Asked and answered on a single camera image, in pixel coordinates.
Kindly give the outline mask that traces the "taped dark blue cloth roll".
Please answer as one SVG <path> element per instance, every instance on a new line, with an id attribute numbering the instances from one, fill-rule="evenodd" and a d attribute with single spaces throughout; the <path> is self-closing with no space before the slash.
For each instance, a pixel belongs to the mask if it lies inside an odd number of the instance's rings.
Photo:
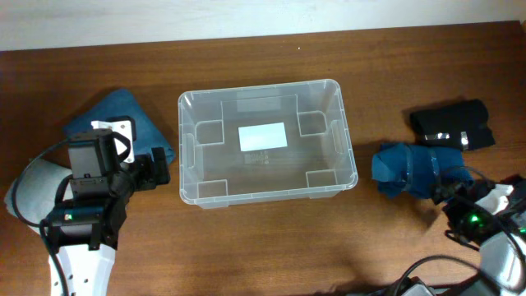
<path id="1" fill-rule="evenodd" d="M 472 183 L 473 177 L 463 166 L 462 153 L 453 148 L 387 143 L 373 155 L 371 174 L 378 191 L 390 198 L 407 192 L 429 199 L 438 183 Z"/>

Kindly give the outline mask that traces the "dark blue jeans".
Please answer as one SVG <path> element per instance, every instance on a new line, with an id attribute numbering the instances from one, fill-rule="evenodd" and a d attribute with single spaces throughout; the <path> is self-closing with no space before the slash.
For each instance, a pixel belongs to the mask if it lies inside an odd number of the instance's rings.
<path id="1" fill-rule="evenodd" d="M 69 122 L 62 130 L 66 136 L 92 128 L 91 122 L 110 118 L 130 117 L 135 121 L 136 139 L 133 141 L 135 155 L 151 152 L 152 148 L 163 147 L 168 164 L 175 159 L 175 152 L 161 131 L 153 124 L 134 95 L 126 89 L 119 89 L 106 95 L 87 112 Z"/>

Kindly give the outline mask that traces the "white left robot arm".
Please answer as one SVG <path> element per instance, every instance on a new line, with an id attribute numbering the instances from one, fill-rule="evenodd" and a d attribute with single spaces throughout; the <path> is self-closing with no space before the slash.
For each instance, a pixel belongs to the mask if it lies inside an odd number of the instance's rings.
<path id="1" fill-rule="evenodd" d="M 170 181 L 162 147 L 130 164 L 99 155 L 72 162 L 58 185 L 54 207 L 39 223 L 49 253 L 53 295 L 105 295 L 118 250 L 127 204 L 136 192 Z"/>

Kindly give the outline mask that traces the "light blue jeans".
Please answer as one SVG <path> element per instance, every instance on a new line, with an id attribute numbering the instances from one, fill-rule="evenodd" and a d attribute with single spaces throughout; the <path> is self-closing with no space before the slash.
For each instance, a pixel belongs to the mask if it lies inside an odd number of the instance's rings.
<path id="1" fill-rule="evenodd" d="M 28 221 L 40 222 L 54 207 L 58 185 L 71 173 L 70 169 L 58 164 L 36 160 L 16 191 L 19 212 Z"/>

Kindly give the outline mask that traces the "taped black cloth roll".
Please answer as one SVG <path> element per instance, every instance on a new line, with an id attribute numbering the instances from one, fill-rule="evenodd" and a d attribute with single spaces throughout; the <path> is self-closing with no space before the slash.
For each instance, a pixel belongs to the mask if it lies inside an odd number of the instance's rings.
<path id="1" fill-rule="evenodd" d="M 456 150 L 478 150 L 494 146 L 488 127 L 489 113 L 479 99 L 470 99 L 409 115 L 411 128 L 425 146 L 444 146 Z"/>

